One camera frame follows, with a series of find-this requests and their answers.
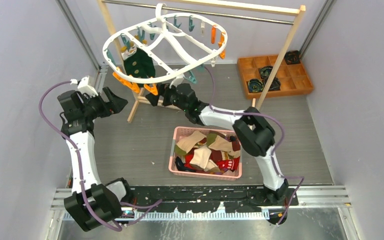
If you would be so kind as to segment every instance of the gray wood table surface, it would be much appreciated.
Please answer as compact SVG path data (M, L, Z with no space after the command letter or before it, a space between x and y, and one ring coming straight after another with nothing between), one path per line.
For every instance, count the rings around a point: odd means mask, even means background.
M211 68L216 79L214 105L220 108L243 110L251 105L241 87L236 64L218 64ZM212 81L203 70L194 70L197 84L191 84L196 96L210 102ZM157 76L165 74L157 68ZM176 176L169 172L169 157L174 129L178 126L197 127L185 117L183 111L153 107L141 103L133 122L127 118L134 97L129 88L119 83L108 70L105 86L128 105L116 115L95 121L95 158L99 177L103 183L125 178L130 185L241 185L262 184L263 176L255 159L242 152L242 177L236 181ZM288 96L267 98L262 113L278 119L285 128L285 139L276 151L284 175L305 176L304 184L332 184L332 178L322 152L319 138L310 115L306 97ZM280 129L275 139L280 138Z

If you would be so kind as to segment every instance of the wooden compartment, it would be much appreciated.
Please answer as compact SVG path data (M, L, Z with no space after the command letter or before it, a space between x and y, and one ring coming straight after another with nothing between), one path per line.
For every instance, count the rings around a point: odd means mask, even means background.
M261 79L258 68L273 66L277 57L277 55L266 55L237 59L242 88L247 99L259 98L261 95L260 92L250 93L247 82L251 79ZM283 59L276 73L276 77L280 81L280 90L269 91L267 93L268 98L304 95L311 93L314 89L302 63L287 65Z

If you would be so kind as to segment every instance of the purple cable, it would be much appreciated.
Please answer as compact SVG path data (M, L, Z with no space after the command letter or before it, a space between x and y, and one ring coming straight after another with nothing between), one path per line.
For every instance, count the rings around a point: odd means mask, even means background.
M298 189L301 187L301 185L303 184L304 182L304 177L303 176L285 176L283 174L280 173L276 163L275 163L275 158L273 157L273 154L275 153L275 150L281 145L281 143L283 142L284 140L284 137L285 137L285 129L284 127L282 126L282 124L274 117L272 116L269 116L269 115L266 115L266 114L263 114L263 113L254 113L254 112L231 112L231 111L223 111L223 110L218 110L218 109L214 109L213 108L213 101L214 101L214 96L216 94L216 80L214 79L214 76L213 74L211 73L211 70L207 67L207 66L204 66L205 69L207 70L207 72L209 73L210 77L211 77L211 80L212 80L212 96L211 96L211 100L209 102L209 108L213 111L213 112L216 112L216 113L220 113L220 114L228 114L228 115L239 115L239 116L260 116L260 117L263 117L263 118L267 118L267 119L270 119L272 120L273 122L275 122L279 128L280 128L280 131L281 131L281 136L280 136L280 139L279 141L277 142L276 145L274 145L273 147L273 150L271 151L271 164L273 164L273 168L274 170L276 171L276 174L284 179L301 179L301 181L298 183L298 185L296 186L296 188L293 190L292 192L292 197L289 199L289 202L288 204L286 205L286 208L285 208L285 211L284 211L284 214L282 215L282 217L280 217L279 221L276 223L277 226L279 226L279 224L282 222L282 220L284 219L284 217L286 216L286 214L288 213L288 210L289 210L289 207L291 206L292 204L292 199L294 198L294 196L296 195Z
M83 179L83 166L82 166L82 157L80 155L80 150L79 148L77 147L76 143L71 140L67 135L65 135L62 131L60 131L56 126L54 126L51 121L48 120L48 118L45 116L44 114L44 111L42 109L42 104L44 102L44 99L45 97L53 90L55 89L56 87L59 87L61 85L64 85L64 84L70 84L71 81L63 81L63 82L60 82L60 83L57 83L55 85L53 85L52 87L50 87L44 94L43 96L40 98L40 101L39 101L39 113L40 113L40 116L42 116L43 120L49 125L49 127L51 127L55 132L57 132L59 135L61 135L65 140L67 140L72 146L73 148L75 149L75 152L77 154L77 161L78 161L78 171L79 171L79 178L80 178L80 188L81 188L81 196L83 197L83 201L84 201L84 205L86 206L87 210L89 211L90 215L92 215L92 217L94 219L96 219L100 224L104 225L105 227L109 228L109 229L112 229L114 231L117 231L117 232L121 232L123 230L122 226L120 224L118 224L116 221L113 221L113 223L115 223L117 225L117 227L115 226L112 226L111 224L107 223L106 221L102 220L95 212L94 210L92 209L91 205L89 204L88 202L88 197L86 196L86 190L85 190L85 183L84 183L84 179ZM138 222L138 220L140 220L141 218L143 218L153 207L157 206L158 204L161 203L161 199L158 200L156 203L154 203L153 205L151 206L136 206L136 205L132 205L132 204L129 204L127 203L129 206L131 207L134 207L134 208L148 208L148 210L140 217L138 218L137 220L135 220L134 222L132 223L129 223L129 225L131 224L135 224Z

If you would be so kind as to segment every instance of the purple hose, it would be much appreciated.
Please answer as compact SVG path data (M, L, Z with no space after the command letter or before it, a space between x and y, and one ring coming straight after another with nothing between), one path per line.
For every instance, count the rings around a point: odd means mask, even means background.
M209 102L209 108L216 112L216 113L220 113L220 114L229 114L229 115L239 115L239 116L260 116L260 117L263 117L263 118L267 118L267 119L270 119L272 120L273 122L275 122L279 128L280 128L280 131L281 131L281 136L280 136L280 139L279 141L277 142L276 145L274 145L273 147L273 150L271 151L271 163L273 164L273 167L274 167L274 170L276 171L276 174L284 179L301 179L301 181L298 183L298 185L296 186L296 188L293 190L292 192L292 197L289 199L289 202L288 204L286 205L286 208L285 208L285 211L284 211L284 214L282 215L282 217L280 217L279 221L276 223L277 226L279 226L279 224L282 222L282 220L284 219L284 217L286 216L286 214L288 213L288 210L289 210L289 207L291 206L291 203L292 203L292 199L293 199L293 196L295 196L295 194L297 193L297 190L298 188L300 188L300 186L303 184L304 182L304 177L303 176L285 176L283 174L280 173L277 165L275 164L275 158L273 157L273 154L275 153L275 150L281 145L281 143L283 142L284 140L284 137L285 137L285 129L284 127L282 126L282 124L274 117L272 116L269 116L269 115L266 115L266 114L263 114L263 113L253 113L253 112L231 112L231 111L223 111L223 110L218 110L218 109L214 109L213 108L213 101L214 101L214 96L216 94L216 80L214 79L214 76L213 74L211 73L211 70L205 66L205 69L207 70L207 72L209 73L210 77L211 77L211 80L212 80L212 96L211 96L211 100Z
M111 224L107 223L106 221L102 220L95 212L94 210L92 209L91 205L89 204L88 202L88 197L86 196L86 190L85 190L85 183L83 180L83 166L82 166L82 157L80 155L80 150L79 148L77 147L76 143L71 140L67 135L65 135L62 131L60 131L56 126L54 126L49 120L48 118L45 116L44 114L44 111L42 109L42 104L44 102L44 99L45 97L53 90L55 89L56 87L59 87L61 85L64 85L64 84L70 84L71 81L63 81L63 82L60 82L60 83L57 83L55 85L53 85L52 87L50 87L44 94L43 96L40 98L40 101L39 101L39 113L40 113L40 116L42 116L43 120L49 125L49 127L51 127L55 132L57 132L59 135L61 135L65 140L67 140L72 146L73 148L75 149L75 152L77 154L77 161L78 161L78 171L79 171L79 178L80 178L80 188L81 188L81 196L83 197L83 201L84 201L84 205L86 206L87 210L89 211L90 215L92 215L92 217L94 219L96 219L100 224L104 225L105 227L109 228L109 229L112 229L114 231L117 231L117 232L121 232L123 230L122 226L120 224L118 224L116 221L113 221L116 226L112 226ZM136 206L136 205L132 205L132 204L128 204L128 203L125 203L123 202L124 205L129 205L131 207L134 207L134 208L148 208L148 210L140 217L138 218L137 220L135 220L134 222L132 223L129 223L128 225L132 225L132 224L135 224L138 222L138 220L140 220L141 218L143 218L153 207L157 206L158 204L160 204L162 202L162 200L158 200L156 203L154 203L153 205L151 206Z

